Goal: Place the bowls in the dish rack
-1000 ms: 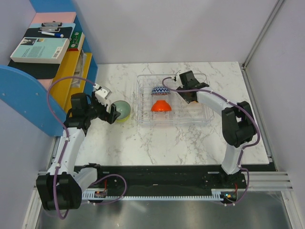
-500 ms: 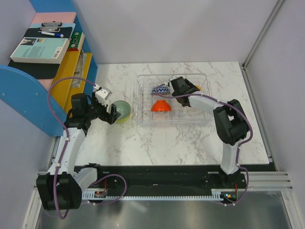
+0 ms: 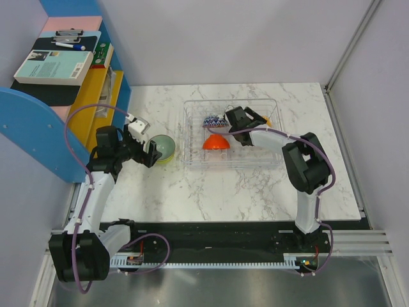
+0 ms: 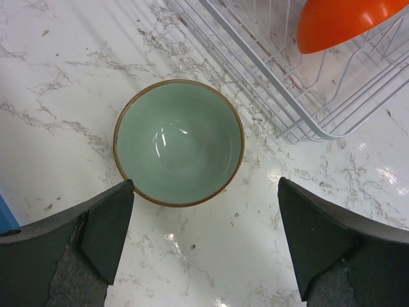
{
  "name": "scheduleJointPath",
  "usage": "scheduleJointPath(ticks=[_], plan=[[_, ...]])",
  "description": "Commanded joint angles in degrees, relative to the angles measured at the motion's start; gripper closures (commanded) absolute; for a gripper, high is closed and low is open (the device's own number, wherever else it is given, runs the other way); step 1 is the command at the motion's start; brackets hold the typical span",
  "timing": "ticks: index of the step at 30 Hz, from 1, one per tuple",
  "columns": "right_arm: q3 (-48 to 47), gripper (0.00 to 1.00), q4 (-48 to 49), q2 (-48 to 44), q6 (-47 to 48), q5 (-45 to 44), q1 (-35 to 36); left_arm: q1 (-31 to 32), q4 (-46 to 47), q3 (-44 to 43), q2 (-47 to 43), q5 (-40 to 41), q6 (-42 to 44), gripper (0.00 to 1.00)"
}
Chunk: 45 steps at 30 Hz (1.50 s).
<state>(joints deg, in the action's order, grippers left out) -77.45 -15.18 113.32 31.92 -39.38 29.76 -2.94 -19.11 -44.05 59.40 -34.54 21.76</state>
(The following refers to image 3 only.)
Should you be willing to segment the yellow bowl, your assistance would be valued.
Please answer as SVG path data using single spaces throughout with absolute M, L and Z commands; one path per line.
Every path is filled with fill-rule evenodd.
M 262 116 L 262 118 L 266 121 L 266 124 L 272 128 L 272 122 L 270 121 L 270 119 L 267 116 Z

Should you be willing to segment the blue orange patterned bowl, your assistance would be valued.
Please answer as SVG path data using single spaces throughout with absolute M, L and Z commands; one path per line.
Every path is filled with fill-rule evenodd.
M 219 115 L 211 115 L 207 116 L 203 120 L 202 127 L 203 128 L 221 128 L 221 127 L 228 127 L 229 122 L 223 117 Z

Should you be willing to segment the solid orange bowl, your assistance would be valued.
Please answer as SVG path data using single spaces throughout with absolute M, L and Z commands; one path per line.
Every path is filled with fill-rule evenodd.
M 226 138 L 219 134 L 211 134 L 203 143 L 203 150 L 228 150 L 230 144 Z

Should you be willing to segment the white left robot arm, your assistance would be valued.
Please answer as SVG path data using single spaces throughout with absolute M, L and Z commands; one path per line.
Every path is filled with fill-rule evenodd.
M 123 163 L 133 160 L 152 167 L 162 156 L 155 142 L 146 143 L 149 124 L 136 120 L 122 129 L 105 126 L 96 131 L 96 146 L 86 165 L 86 181 L 81 185 L 75 211 L 60 234 L 52 235 L 49 251 L 59 281 L 81 282 L 106 279 L 111 258 L 123 248 L 135 251 L 138 233 L 130 223 L 114 222 L 100 231 L 102 214 Z

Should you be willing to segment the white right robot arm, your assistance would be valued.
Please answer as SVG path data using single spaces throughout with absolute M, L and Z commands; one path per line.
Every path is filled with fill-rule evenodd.
M 320 197 L 336 181 L 334 167 L 329 161 L 317 135 L 312 132 L 294 136 L 273 129 L 267 120 L 249 107 L 226 111 L 229 135 L 242 146 L 255 146 L 282 153 L 288 179 L 297 191 L 297 215 L 293 235 L 294 247 L 309 251 L 316 243 L 315 232 L 320 226 Z

